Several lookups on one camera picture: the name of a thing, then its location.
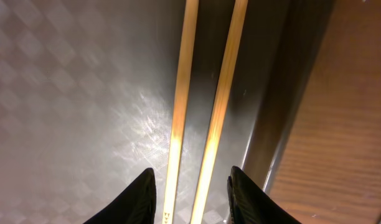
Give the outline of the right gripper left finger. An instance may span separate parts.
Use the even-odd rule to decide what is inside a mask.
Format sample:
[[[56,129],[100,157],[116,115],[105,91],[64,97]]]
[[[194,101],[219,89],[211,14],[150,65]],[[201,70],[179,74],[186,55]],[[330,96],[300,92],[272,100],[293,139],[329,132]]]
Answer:
[[[156,197],[154,171],[147,168],[85,224],[153,224]]]

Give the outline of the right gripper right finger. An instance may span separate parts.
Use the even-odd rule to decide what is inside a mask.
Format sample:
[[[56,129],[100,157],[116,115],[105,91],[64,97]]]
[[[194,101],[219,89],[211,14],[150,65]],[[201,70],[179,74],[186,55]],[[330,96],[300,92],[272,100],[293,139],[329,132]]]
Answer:
[[[231,168],[227,192],[233,224],[301,224],[237,166]]]

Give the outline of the wooden chopstick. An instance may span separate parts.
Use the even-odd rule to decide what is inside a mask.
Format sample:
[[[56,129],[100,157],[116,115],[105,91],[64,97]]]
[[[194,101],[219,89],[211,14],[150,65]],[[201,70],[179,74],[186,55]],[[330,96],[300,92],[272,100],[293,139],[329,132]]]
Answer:
[[[247,11],[248,0],[235,0],[228,30],[225,52],[220,69],[214,106],[206,139],[204,155],[192,208],[190,224],[201,224],[215,165],[230,89],[237,62],[238,50]]]
[[[172,224],[181,163],[199,1],[187,0],[182,26],[162,224]]]

